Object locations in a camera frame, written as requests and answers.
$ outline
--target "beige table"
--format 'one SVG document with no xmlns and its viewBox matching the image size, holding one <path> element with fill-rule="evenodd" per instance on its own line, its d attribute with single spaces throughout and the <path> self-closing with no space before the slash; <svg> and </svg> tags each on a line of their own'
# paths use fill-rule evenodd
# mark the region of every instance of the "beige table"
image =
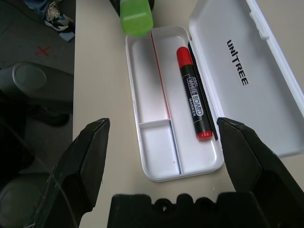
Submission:
<svg viewBox="0 0 304 228">
<path fill-rule="evenodd" d="M 156 0 L 155 27 L 182 25 L 197 0 Z M 304 88 L 303 0 L 258 0 L 290 66 Z M 117 193 L 145 193 L 155 201 L 175 201 L 181 193 L 194 200 L 206 196 L 216 200 L 219 193 L 233 191 L 226 167 L 193 178 L 154 183 L 143 173 L 135 128 L 125 35 L 109 0 L 77 0 L 74 97 L 74 138 L 90 122 L 111 120 L 103 184 L 93 212 L 85 214 L 82 228 L 107 226 L 111 198 Z M 304 155 L 283 159 L 304 189 Z"/>
</svg>

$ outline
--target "sneaker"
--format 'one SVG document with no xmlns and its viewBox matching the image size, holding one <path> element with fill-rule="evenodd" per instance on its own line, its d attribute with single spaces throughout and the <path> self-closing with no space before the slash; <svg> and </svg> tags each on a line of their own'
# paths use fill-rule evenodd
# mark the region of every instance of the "sneaker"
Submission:
<svg viewBox="0 0 304 228">
<path fill-rule="evenodd" d="M 52 2 L 49 5 L 44 23 L 56 31 L 61 32 L 63 30 L 66 30 L 73 23 L 73 20 L 68 16 L 60 13 L 57 2 L 58 0 Z"/>
</svg>

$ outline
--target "red marker cap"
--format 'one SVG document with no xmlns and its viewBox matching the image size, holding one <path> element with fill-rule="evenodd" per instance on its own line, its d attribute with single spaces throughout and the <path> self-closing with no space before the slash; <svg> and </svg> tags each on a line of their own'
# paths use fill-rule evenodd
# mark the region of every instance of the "red marker cap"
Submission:
<svg viewBox="0 0 304 228">
<path fill-rule="evenodd" d="M 190 55 L 190 52 L 189 52 L 188 48 L 180 47 L 177 50 L 176 55 L 177 55 L 177 60 L 178 60 L 179 65 L 180 65 L 180 69 L 182 67 L 184 67 L 185 65 L 193 65 L 191 55 Z"/>
<path fill-rule="evenodd" d="M 212 132 L 203 132 L 197 135 L 199 140 L 209 140 L 212 138 Z"/>
</svg>

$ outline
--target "green container lid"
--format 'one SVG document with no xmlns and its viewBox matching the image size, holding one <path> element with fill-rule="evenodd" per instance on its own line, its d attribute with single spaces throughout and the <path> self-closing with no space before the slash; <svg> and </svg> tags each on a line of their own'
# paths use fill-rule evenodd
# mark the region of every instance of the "green container lid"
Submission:
<svg viewBox="0 0 304 228">
<path fill-rule="evenodd" d="M 127 35 L 143 36 L 153 28 L 148 0 L 121 0 L 120 22 Z"/>
</svg>

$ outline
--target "cable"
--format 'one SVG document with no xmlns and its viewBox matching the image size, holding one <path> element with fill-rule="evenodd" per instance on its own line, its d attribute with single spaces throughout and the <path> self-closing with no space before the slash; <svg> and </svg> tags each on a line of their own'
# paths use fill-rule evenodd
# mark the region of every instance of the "cable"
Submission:
<svg viewBox="0 0 304 228">
<path fill-rule="evenodd" d="M 10 6 L 12 6 L 13 8 L 15 8 L 16 10 L 18 10 L 20 13 L 22 13 L 24 16 L 26 16 L 27 18 L 31 19 L 32 21 L 36 22 L 36 23 L 39 23 L 40 25 L 44 25 L 43 23 L 41 23 L 40 21 L 38 20 L 35 20 L 33 18 L 31 18 L 29 15 L 27 15 L 25 12 L 23 12 L 19 7 L 15 6 L 13 3 L 7 1 L 7 0 L 1 0 L 7 4 L 9 4 Z"/>
</svg>

